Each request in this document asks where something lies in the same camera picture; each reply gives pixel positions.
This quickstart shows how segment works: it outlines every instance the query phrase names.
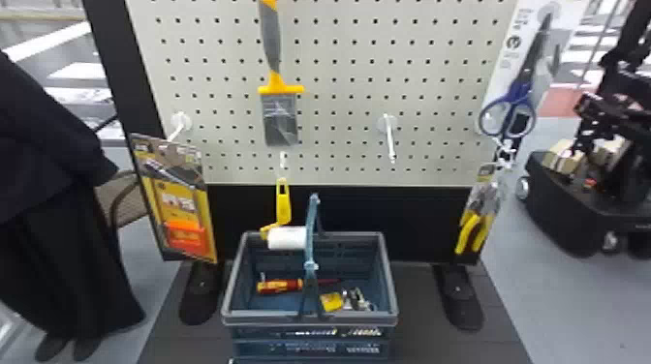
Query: basket handle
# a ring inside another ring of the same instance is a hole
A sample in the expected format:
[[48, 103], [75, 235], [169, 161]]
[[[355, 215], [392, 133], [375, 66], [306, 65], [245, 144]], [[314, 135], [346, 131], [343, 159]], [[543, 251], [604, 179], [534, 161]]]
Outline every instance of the basket handle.
[[307, 231], [307, 236], [305, 237], [305, 262], [303, 263], [303, 267], [305, 268], [305, 286], [303, 286], [303, 293], [300, 296], [300, 306], [298, 307], [298, 315], [296, 316], [297, 320], [302, 320], [303, 316], [305, 316], [305, 300], [308, 295], [314, 299], [317, 305], [317, 316], [319, 320], [326, 321], [332, 319], [332, 315], [326, 315], [321, 299], [319, 299], [319, 284], [317, 283], [319, 264], [314, 261], [314, 228], [317, 229], [319, 235], [323, 235], [324, 233], [321, 218], [319, 217], [320, 203], [318, 194], [312, 194], [310, 196], [307, 218], [305, 219], [305, 230]]

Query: white pegboard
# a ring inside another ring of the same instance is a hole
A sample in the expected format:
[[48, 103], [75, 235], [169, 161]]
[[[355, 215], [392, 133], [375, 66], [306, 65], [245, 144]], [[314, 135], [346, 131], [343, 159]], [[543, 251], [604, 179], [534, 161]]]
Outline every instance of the white pegboard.
[[[473, 131], [516, 0], [279, 0], [281, 71], [301, 83], [293, 184], [467, 186], [494, 151]], [[208, 183], [272, 184], [255, 0], [128, 0], [165, 122], [194, 120]], [[398, 117], [397, 163], [376, 129]]]

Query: blue plastic basket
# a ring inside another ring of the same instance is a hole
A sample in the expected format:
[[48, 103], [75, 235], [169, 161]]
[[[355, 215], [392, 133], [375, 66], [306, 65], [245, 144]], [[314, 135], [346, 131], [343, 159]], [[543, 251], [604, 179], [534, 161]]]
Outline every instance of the blue plastic basket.
[[270, 251], [256, 232], [246, 232], [232, 267], [222, 305], [239, 360], [387, 359], [398, 304], [385, 240], [379, 232], [325, 232], [314, 235], [318, 278], [340, 279], [320, 293], [361, 289], [376, 310], [317, 315], [317, 298], [299, 315], [301, 292], [256, 294], [260, 273], [267, 279], [304, 275], [302, 251]]

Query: cart wheel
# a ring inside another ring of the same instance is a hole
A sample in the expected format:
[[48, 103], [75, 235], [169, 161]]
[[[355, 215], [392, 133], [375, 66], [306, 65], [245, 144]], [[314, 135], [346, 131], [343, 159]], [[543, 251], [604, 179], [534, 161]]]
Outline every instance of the cart wheel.
[[651, 234], [647, 232], [629, 233], [629, 255], [636, 259], [651, 259]]
[[618, 255], [629, 246], [629, 235], [609, 231], [604, 235], [602, 253], [606, 256]]
[[517, 199], [524, 201], [529, 196], [529, 189], [531, 187], [530, 178], [528, 175], [523, 175], [517, 179], [515, 184], [515, 196]]

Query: black coat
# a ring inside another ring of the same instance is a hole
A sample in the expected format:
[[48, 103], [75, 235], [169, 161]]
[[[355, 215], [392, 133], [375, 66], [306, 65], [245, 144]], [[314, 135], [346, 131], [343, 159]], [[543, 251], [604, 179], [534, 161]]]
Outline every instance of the black coat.
[[45, 332], [97, 338], [144, 317], [92, 186], [95, 134], [0, 52], [0, 301]]
[[95, 134], [0, 52], [0, 224], [80, 181], [107, 182], [117, 167]]

